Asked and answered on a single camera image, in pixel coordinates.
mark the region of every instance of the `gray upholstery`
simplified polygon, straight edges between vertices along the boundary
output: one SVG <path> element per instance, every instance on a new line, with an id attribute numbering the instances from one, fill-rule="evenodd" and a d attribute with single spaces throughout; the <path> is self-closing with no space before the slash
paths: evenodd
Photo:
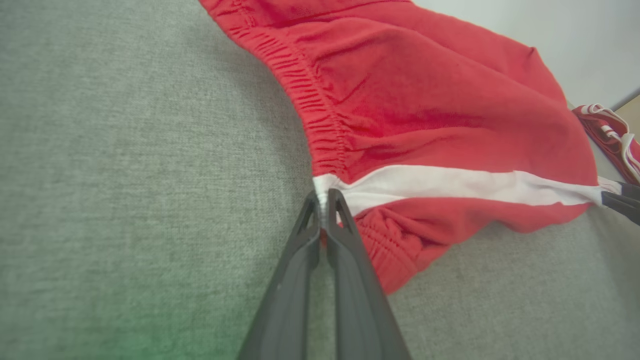
<path id="1" fill-rule="evenodd" d="M 0 357 L 233 358 L 312 189 L 265 66 L 196 0 L 5 1 L 0 81 Z M 415 359 L 637 359 L 639 238 L 597 208 L 493 224 L 390 301 Z"/>

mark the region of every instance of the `red fabric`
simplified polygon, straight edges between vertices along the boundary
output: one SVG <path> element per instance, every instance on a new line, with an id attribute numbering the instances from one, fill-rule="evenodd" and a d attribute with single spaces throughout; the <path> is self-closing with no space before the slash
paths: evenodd
<path id="1" fill-rule="evenodd" d="M 587 134 L 603 150 L 625 180 L 630 184 L 640 185 L 640 166 L 634 166 L 633 162 L 640 161 L 640 144 L 634 140 L 629 147 L 630 154 L 624 154 L 622 151 L 621 138 L 629 134 L 627 123 L 600 104 L 578 106 L 573 109 L 573 113 L 578 116 Z"/>
<path id="2" fill-rule="evenodd" d="M 284 87 L 314 176 L 353 183 L 403 164 L 598 184 L 586 135 L 535 48 L 408 1 L 200 1 Z M 587 207 L 418 198 L 356 222 L 391 292 L 488 222 L 533 231 Z"/>

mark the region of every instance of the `white wall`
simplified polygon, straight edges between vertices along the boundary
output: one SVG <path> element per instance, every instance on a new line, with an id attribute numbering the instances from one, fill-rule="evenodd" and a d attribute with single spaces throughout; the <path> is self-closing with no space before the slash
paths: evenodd
<path id="1" fill-rule="evenodd" d="M 574 105 L 640 90 L 640 0 L 414 0 L 534 46 Z"/>

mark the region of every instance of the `red garment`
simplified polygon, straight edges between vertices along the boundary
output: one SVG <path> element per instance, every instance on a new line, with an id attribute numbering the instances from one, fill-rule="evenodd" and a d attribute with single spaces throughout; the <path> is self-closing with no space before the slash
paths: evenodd
<path id="1" fill-rule="evenodd" d="M 578 106 L 573 113 L 625 180 L 640 185 L 640 143 L 627 122 L 600 104 Z"/>
<path id="2" fill-rule="evenodd" d="M 284 87 L 318 196 L 342 190 L 386 292 L 492 221 L 529 232 L 601 203 L 534 48 L 409 1 L 200 1 Z"/>

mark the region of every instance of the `gray couch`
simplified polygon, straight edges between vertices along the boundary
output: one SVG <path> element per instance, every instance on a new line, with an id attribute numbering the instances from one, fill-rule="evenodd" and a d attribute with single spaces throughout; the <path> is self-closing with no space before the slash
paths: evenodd
<path id="1" fill-rule="evenodd" d="M 233 358 L 311 189 L 288 98 L 196 0 L 0 3 L 1 358 Z M 639 359 L 639 238 L 493 224 L 389 299 L 415 359 Z"/>

